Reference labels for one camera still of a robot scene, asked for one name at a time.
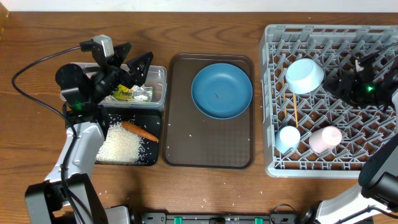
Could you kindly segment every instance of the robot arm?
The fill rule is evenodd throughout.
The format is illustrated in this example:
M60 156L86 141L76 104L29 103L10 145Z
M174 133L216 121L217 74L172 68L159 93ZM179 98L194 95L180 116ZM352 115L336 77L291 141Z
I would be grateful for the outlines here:
M363 83L354 83L350 88L351 95L344 95L342 88L332 90L334 94L340 96L342 100L353 106L365 106L367 104L382 103L385 107L394 106L398 112L398 83L396 81L398 74L398 60L396 60L390 72L384 77L382 83L375 83L379 86L377 92L368 94L368 98L360 98L359 93L364 86L373 86L374 78L373 68L371 66L372 57L362 60L363 67L358 66L356 62L357 76ZM336 83L326 83L326 88L337 86ZM383 145L368 161L365 163L358 178L358 184L345 191L341 195L331 200L323 201L316 212L315 219L324 223L356 223L367 217L377 215L380 212L398 212L398 134L389 142Z
M128 61L126 64L130 70L125 71L120 66L131 49L129 43L113 47L109 37L99 35L80 43L80 48L84 52L92 52L99 67L91 78L85 73L92 70L84 71L72 63L62 66L55 75L62 95L72 109L67 111L64 106L63 113L68 124L76 130L76 136L73 136L72 127L67 126L67 140L55 167L44 182L28 187L25 201L30 220L32 223L56 223L69 218L55 218L52 214L72 203L71 199L67 200L67 191L79 213L72 221L129 223L126 207L107 210L102 207L90 181L96 155L104 143L109 124L106 109L98 103L112 94L119 84L127 88L144 84L153 54L149 52Z

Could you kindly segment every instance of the white wall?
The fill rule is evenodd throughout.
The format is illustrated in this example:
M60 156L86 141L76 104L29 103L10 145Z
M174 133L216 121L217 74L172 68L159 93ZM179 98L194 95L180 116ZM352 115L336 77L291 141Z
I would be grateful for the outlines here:
M9 11L398 12L398 0L0 0Z

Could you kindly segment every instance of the wooden table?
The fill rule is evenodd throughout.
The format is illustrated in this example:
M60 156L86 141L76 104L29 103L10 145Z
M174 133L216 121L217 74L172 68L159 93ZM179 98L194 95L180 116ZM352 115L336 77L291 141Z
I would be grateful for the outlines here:
M0 222L28 223L24 193L43 181L65 143L64 122L18 94L11 77L27 64L98 34L114 44L130 42L128 58L153 51L153 65L169 69L180 52L243 54L256 69L256 159L246 170L95 165L91 178L104 207L128 203L138 212L269 213L288 203L306 210L336 197L356 180L275 179L264 171L258 43L268 24L398 25L398 14L332 13L143 13L12 12L0 41ZM71 52L28 70L18 85L60 109L55 72L68 62L93 62L90 53ZM385 216L377 223L394 223Z

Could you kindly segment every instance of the gray dish rack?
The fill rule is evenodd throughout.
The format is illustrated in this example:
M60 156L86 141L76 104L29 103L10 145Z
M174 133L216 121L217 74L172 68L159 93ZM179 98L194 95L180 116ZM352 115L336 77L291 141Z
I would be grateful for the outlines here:
M325 80L354 72L356 58L397 42L397 26L269 25L259 43L262 85L264 160L271 177L316 177L355 179L368 160L393 137L396 114L383 114L375 106L356 109L319 86L297 95L300 144L285 154L275 148L275 134L283 126L295 126L293 94L282 85L286 68L300 58L316 61L325 71ZM396 48L382 53L374 62L376 80L383 79L394 59ZM333 125L343 133L336 148L314 152L308 137Z

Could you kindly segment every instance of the black cutting board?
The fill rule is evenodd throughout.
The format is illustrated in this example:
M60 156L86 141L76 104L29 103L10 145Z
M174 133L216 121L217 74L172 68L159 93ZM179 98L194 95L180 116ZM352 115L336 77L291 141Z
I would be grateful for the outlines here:
M127 108L107 108L109 113L109 125L116 124L121 121L132 121L135 125L141 127L147 132L153 134L160 139L160 130L162 128L161 114L157 110L135 110ZM118 164L112 162L112 165L127 166L152 166L157 162L159 156L159 142L143 139L143 148L145 151L140 152L140 159L133 164ZM107 164L96 161L96 164Z

